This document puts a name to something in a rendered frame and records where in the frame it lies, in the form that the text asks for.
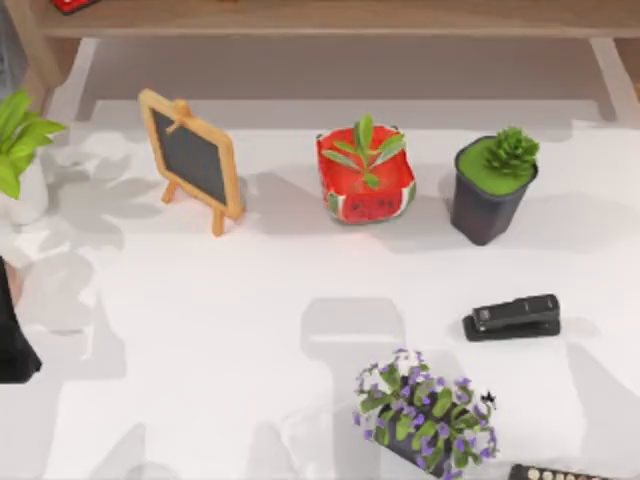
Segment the purple flower plant pot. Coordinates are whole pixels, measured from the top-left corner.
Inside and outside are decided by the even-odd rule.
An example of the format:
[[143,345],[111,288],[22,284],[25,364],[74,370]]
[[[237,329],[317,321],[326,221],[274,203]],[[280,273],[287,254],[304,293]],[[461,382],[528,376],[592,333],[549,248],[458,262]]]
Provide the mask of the purple flower plant pot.
[[434,374],[420,351],[398,348],[390,361],[366,366],[355,394],[353,423],[364,439],[438,480],[460,480],[497,456],[494,397],[476,395],[467,377]]

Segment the red object on shelf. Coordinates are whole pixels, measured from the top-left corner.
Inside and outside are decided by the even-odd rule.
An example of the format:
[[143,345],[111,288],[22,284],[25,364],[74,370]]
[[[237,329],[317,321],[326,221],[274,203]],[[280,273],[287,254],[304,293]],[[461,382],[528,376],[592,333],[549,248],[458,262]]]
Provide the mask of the red object on shelf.
[[51,5],[62,15],[73,15],[89,8],[101,0],[50,0]]

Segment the wooden framed blackboard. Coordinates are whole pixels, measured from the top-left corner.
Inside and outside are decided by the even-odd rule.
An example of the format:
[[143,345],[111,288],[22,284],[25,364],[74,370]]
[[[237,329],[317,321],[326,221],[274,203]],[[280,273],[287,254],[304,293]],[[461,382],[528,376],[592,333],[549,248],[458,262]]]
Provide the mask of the wooden framed blackboard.
[[138,102],[157,170],[167,181],[162,202],[184,191],[209,207],[212,234],[221,236],[225,221],[244,213],[231,137],[196,116],[184,100],[144,89]]

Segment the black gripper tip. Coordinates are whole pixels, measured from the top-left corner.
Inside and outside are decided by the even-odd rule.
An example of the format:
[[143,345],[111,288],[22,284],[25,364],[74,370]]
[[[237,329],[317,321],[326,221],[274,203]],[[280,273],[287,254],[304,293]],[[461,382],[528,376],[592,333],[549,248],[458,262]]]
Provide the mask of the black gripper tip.
[[24,335],[15,312],[7,264],[0,256],[0,384],[24,384],[42,361]]

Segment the red watermelon plant pot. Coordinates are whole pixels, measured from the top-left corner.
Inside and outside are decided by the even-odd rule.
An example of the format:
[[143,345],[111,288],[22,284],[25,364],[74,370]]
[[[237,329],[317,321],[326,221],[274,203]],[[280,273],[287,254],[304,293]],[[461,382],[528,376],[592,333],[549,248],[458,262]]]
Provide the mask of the red watermelon plant pot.
[[325,206],[343,224],[397,217],[416,196],[404,133],[370,114],[317,136],[316,152]]

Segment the white pot green leafy plant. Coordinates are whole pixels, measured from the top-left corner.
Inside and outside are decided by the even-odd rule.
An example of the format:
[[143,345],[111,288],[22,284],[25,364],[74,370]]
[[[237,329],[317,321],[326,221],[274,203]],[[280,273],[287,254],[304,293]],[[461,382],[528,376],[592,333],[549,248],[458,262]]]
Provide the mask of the white pot green leafy plant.
[[0,211],[16,225],[38,220],[49,206],[39,151],[66,126],[31,109],[31,97],[19,89],[0,100]]

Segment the wooden shelf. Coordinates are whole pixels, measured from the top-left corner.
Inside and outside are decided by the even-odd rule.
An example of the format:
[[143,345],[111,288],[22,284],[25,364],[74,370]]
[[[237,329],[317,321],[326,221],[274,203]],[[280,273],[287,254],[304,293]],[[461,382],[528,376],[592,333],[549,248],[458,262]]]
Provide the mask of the wooden shelf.
[[424,35],[611,38],[640,100],[640,0],[4,0],[42,102],[87,37]]

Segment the black pot green succulent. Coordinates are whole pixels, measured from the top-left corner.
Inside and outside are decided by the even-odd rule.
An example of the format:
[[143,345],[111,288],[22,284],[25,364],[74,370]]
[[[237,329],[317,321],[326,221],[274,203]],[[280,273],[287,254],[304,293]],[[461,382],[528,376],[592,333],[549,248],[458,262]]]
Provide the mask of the black pot green succulent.
[[457,152],[450,221],[471,243],[485,246],[509,228],[537,178],[539,150],[522,129],[506,127]]

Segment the black stapler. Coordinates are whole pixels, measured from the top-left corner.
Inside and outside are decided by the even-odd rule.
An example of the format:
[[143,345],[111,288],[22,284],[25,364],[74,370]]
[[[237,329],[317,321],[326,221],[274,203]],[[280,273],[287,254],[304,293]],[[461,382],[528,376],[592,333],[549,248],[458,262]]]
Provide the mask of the black stapler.
[[556,295],[547,293],[483,305],[472,309],[462,325],[470,342],[558,336],[560,303]]

